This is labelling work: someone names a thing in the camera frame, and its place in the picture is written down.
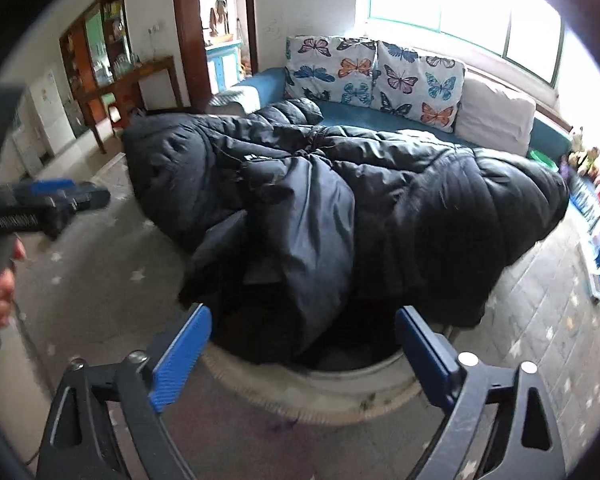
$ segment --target white pillow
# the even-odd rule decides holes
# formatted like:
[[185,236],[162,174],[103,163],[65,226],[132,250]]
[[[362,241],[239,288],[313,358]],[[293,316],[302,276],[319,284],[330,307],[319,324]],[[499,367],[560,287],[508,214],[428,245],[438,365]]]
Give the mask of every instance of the white pillow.
[[451,133],[464,63],[378,41],[371,107]]
[[368,107],[376,44],[368,38],[287,38],[286,94]]
[[525,156],[535,112],[528,95],[468,73],[454,133],[478,146]]

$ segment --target butterfly print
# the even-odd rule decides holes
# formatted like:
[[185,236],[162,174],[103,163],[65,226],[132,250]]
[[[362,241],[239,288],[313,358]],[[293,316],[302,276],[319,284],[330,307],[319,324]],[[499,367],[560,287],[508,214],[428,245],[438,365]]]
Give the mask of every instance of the butterfly print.
[[445,82],[439,82],[433,74],[429,72],[425,72],[425,76],[427,77],[427,84],[429,85],[429,95],[435,99],[438,97],[438,94],[442,96],[443,101],[449,101],[451,99],[451,92],[456,86],[456,76],[451,76]]
[[341,69],[338,70],[338,77],[346,77],[351,72],[360,72],[362,75],[369,76],[371,74],[371,60],[370,59],[357,59],[353,61],[346,57],[340,62]]
[[350,46],[363,45],[369,50],[376,50],[376,42],[371,40],[364,40],[363,38],[344,39],[336,47],[336,50],[347,50]]
[[444,110],[434,110],[428,104],[422,103],[422,116],[420,122],[425,124],[440,123],[442,126],[447,126],[451,120],[451,114],[454,108],[450,106]]
[[302,88],[304,92],[304,97],[307,99],[313,99],[314,101],[331,101],[331,92],[328,90],[323,90],[318,95],[314,94],[308,88]]
[[371,84],[375,85],[378,78],[382,75],[382,70],[378,70],[377,68],[371,71]]
[[291,79],[291,74],[289,73],[289,69],[285,66],[285,81],[286,84],[288,84],[289,86],[296,86],[296,83],[294,83],[294,80]]
[[411,105],[409,103],[405,103],[397,108],[394,108],[384,92],[380,92],[380,103],[381,112],[388,112],[393,115],[400,115],[401,117],[406,117],[411,110]]
[[402,48],[401,46],[394,45],[393,43],[387,43],[385,41],[383,41],[382,43],[384,43],[384,46],[386,47],[387,52],[389,53],[389,56],[394,56],[398,59],[403,59],[405,61],[408,61],[409,63],[413,63],[419,58],[418,53],[415,50]]
[[440,63],[442,63],[442,66],[445,68],[453,68],[456,66],[455,59],[447,59],[446,57],[427,56],[426,61],[429,66],[438,66]]
[[303,54],[304,52],[309,52],[311,50],[315,50],[320,52],[323,56],[331,57],[331,52],[329,52],[327,40],[320,38],[319,40],[314,40],[314,38],[307,38],[302,42],[302,46],[298,50],[298,54]]
[[294,72],[294,76],[296,76],[298,79],[311,79],[315,77],[316,79],[324,81],[325,83],[333,83],[334,81],[336,81],[336,78],[334,78],[334,76],[332,76],[331,74],[327,74],[326,68],[311,68],[307,65],[302,65],[300,67],[300,70],[296,70]]
[[394,90],[399,90],[403,94],[410,94],[413,92],[413,85],[415,85],[418,81],[417,77],[403,77],[404,74],[397,75],[394,69],[389,65],[385,65],[384,70],[386,72],[386,81],[391,88]]
[[357,97],[362,104],[367,106],[371,104],[369,85],[366,83],[360,83],[359,88],[355,88],[353,83],[347,83],[344,85],[344,93],[342,94],[342,99],[340,102],[348,105],[354,97]]

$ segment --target butterfly pillow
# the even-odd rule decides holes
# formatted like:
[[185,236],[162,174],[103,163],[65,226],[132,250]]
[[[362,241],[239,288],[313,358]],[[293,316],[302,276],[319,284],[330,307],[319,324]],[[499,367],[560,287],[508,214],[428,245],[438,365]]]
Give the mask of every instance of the butterfly pillow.
[[367,38],[286,39],[286,94],[368,107],[376,42]]
[[464,82],[464,64],[378,42],[371,107],[451,132]]

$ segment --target bright window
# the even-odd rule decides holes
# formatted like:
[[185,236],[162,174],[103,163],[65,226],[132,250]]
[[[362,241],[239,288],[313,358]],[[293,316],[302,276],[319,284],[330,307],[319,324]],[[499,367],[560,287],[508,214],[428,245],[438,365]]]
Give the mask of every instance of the bright window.
[[369,17],[455,36],[555,85],[564,27],[544,0],[369,0]]

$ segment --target toy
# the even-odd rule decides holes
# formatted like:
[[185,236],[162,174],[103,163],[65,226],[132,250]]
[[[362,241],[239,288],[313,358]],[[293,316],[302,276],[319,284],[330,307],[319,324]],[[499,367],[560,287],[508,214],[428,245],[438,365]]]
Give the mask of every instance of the toy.
[[577,170],[578,169],[578,154],[570,153],[569,158],[568,158],[568,163],[574,170]]
[[600,156],[600,149],[594,146],[586,152],[577,153],[576,156],[578,157],[578,174],[580,176],[587,175],[592,180],[595,179],[598,176],[596,159]]
[[580,127],[580,131],[571,129],[571,151],[573,153],[579,153],[584,151],[584,145],[582,144],[583,127]]

